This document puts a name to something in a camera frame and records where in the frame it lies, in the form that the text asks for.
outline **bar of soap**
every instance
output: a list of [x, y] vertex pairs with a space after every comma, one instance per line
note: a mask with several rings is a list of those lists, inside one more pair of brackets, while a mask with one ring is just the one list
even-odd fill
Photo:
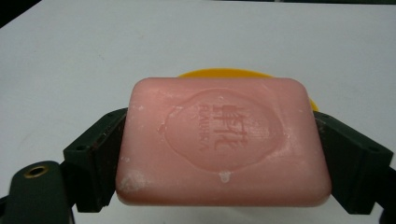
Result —
[[288, 78], [146, 78], [116, 178], [127, 204], [313, 206], [331, 181], [306, 90]]

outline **white surface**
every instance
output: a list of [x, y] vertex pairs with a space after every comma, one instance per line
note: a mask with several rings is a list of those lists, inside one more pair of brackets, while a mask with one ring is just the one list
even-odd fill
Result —
[[[143, 77], [238, 67], [301, 81], [322, 112], [396, 145], [396, 7], [239, 2], [42, 1], [0, 29], [0, 195]], [[137, 207], [116, 197], [77, 223], [376, 223], [317, 208]]]

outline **pink soap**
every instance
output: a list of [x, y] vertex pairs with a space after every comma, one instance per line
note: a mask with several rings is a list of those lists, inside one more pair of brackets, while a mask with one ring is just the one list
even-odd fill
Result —
[[304, 86], [288, 78], [146, 78], [116, 178], [127, 204], [311, 206], [331, 181]]

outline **yellow lid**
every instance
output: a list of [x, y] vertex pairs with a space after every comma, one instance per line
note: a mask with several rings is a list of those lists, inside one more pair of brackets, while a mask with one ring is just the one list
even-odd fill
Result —
[[[179, 77], [273, 77], [264, 73], [248, 71], [237, 68], [206, 68], [191, 71], [180, 75]], [[311, 107], [314, 111], [318, 111], [318, 107], [312, 99], [309, 99]]]

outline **yellow object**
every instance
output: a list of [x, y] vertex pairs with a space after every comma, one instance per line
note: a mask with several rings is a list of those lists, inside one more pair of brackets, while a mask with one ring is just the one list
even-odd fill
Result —
[[[206, 68], [180, 75], [179, 77], [273, 77], [264, 73], [236, 68]], [[314, 111], [318, 111], [315, 102], [309, 99]]]

